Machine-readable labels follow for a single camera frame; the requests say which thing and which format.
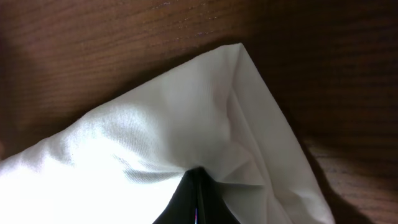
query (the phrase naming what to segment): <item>white fabric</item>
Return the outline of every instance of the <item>white fabric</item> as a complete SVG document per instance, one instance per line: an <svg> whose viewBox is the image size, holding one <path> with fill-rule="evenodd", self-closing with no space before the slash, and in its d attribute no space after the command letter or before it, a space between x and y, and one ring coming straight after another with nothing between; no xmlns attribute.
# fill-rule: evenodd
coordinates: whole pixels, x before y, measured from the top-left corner
<svg viewBox="0 0 398 224"><path fill-rule="evenodd" d="M212 50L0 163L1 223L152 223L203 166L242 224L334 223L241 44Z"/></svg>

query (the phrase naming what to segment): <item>white pillowcase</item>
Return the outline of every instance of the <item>white pillowcase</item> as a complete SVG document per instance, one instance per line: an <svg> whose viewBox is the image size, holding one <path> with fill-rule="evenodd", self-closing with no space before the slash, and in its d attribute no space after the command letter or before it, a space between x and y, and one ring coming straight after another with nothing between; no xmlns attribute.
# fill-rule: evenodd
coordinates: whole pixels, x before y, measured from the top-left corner
<svg viewBox="0 0 398 224"><path fill-rule="evenodd" d="M0 162L1 223L152 223L203 166L242 224L334 223L243 45L207 52Z"/></svg>

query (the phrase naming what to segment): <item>brown wooden table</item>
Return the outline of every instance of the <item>brown wooden table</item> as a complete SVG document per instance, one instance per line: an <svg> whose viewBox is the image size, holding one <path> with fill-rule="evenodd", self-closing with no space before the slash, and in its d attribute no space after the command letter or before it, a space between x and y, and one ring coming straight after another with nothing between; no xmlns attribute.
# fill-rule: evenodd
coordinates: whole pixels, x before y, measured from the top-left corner
<svg viewBox="0 0 398 224"><path fill-rule="evenodd" d="M337 223L398 223L398 2L0 0L15 154L194 56L243 42Z"/></svg>

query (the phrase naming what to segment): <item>wood panel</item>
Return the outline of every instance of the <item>wood panel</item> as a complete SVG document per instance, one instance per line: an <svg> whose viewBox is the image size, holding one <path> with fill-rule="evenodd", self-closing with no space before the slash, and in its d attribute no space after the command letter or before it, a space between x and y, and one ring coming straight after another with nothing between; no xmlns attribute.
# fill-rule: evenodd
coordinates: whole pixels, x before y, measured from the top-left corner
<svg viewBox="0 0 398 224"><path fill-rule="evenodd" d="M243 42L338 223L398 223L395 1L0 0L10 156L194 56Z"/></svg>

